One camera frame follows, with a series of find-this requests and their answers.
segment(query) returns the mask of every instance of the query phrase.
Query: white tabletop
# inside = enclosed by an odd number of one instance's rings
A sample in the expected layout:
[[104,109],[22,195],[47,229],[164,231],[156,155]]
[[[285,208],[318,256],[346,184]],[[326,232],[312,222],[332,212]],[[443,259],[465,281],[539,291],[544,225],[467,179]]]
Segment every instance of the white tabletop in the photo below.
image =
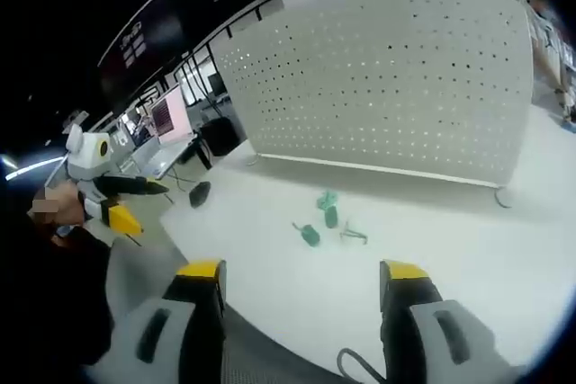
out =
[[[338,351],[349,347],[385,373],[382,259],[426,270],[444,299],[494,332],[514,365],[534,360],[567,313],[576,283],[576,138],[540,108],[530,107],[510,210],[485,187],[275,159],[248,165],[253,158],[245,142],[207,173],[201,208],[182,197],[161,222],[188,260],[225,259],[229,304],[321,367],[337,371]],[[369,236],[366,246],[325,227],[316,199],[327,189],[339,195],[340,226],[349,219]],[[292,222],[312,224],[319,247]]]

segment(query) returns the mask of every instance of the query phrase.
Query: white partition board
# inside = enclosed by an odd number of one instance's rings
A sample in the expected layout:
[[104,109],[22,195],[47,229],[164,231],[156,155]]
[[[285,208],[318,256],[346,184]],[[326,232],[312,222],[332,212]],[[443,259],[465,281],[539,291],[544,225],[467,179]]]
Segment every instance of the white partition board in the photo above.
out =
[[506,184],[532,93],[516,0],[314,0],[219,46],[261,155]]

